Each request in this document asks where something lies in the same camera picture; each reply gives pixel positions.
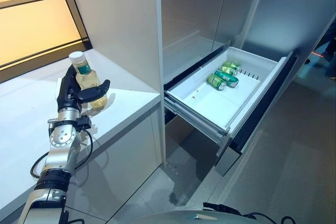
open drawer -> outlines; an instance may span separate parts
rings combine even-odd
[[[222,150],[228,145],[272,86],[290,57],[278,62],[229,47],[173,87],[165,90],[165,106],[180,115]],[[206,78],[226,60],[240,64],[235,88],[218,91]]]

gray floor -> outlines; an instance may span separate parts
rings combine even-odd
[[[216,146],[194,131],[108,224],[201,209],[203,201],[263,212],[277,222],[290,215],[296,223],[335,223],[336,82],[324,76],[324,59],[310,59],[229,173],[215,172]]]

wall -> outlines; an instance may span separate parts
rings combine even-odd
[[[156,0],[76,2],[93,47],[160,91]]]

black cable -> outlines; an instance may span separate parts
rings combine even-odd
[[[271,218],[269,218],[267,215],[264,215],[262,214],[261,212],[251,212],[247,215],[243,215],[244,217],[250,217],[250,216],[253,216],[253,215],[260,215],[260,216],[263,216],[265,217],[266,219],[268,219],[270,222],[272,222],[273,224],[277,224],[274,220],[272,220]],[[281,219],[281,224],[284,224],[285,220],[291,220],[292,221],[292,224],[296,224],[294,219],[290,216],[284,216],[282,219]]]
[[[277,224],[275,221],[273,221],[271,218],[269,218],[267,215],[262,214],[261,212],[250,212],[247,215],[243,215],[245,217],[249,217],[251,215],[260,215],[260,216],[264,216],[266,219],[268,219],[270,222],[272,222],[273,224]]]
[[[90,132],[88,132],[86,129],[81,129],[81,130],[84,131],[90,138],[90,152],[89,152],[89,155],[81,163],[79,163],[76,166],[75,170],[77,170],[80,166],[82,166],[90,158],[92,151],[93,151],[93,140],[92,140],[92,136]]]
[[[282,219],[281,219],[281,224],[284,224],[285,223],[285,220],[291,220],[293,224],[296,224],[294,219],[290,216],[284,216]]]
[[[91,136],[90,132],[88,132],[86,129],[81,129],[81,131],[84,131],[84,132],[89,136],[89,138],[90,138],[90,152],[89,152],[89,155],[88,155],[88,156],[87,156],[81,163],[79,163],[78,165],[76,165],[75,170],[77,170],[80,166],[82,166],[82,165],[83,165],[83,164],[90,158],[90,156],[91,156],[91,154],[92,154],[92,151],[93,151],[93,140],[92,140],[92,136]],[[37,179],[40,178],[39,175],[37,175],[36,173],[34,173],[34,169],[35,169],[35,167],[38,165],[38,163],[39,163],[44,157],[46,157],[48,154],[49,154],[49,152],[43,154],[43,155],[42,155],[41,157],[39,157],[38,160],[35,161],[35,163],[32,165],[32,167],[31,167],[31,169],[30,169],[30,175],[31,175],[32,177],[37,178]]]
[[[76,220],[68,221],[68,224],[76,223],[76,222],[80,222],[81,224],[85,224],[83,219],[76,219]]]
[[[37,175],[36,173],[34,173],[34,169],[35,169],[35,167],[37,166],[37,164],[40,163],[40,161],[41,161],[44,157],[46,157],[48,154],[49,154],[49,152],[43,154],[41,157],[38,158],[37,161],[35,161],[35,163],[33,164],[33,166],[32,166],[31,169],[30,169],[30,174],[31,174],[32,177],[34,177],[34,178],[40,178],[39,175]]]

window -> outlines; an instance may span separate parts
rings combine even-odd
[[[0,82],[92,48],[75,0],[0,0]]]

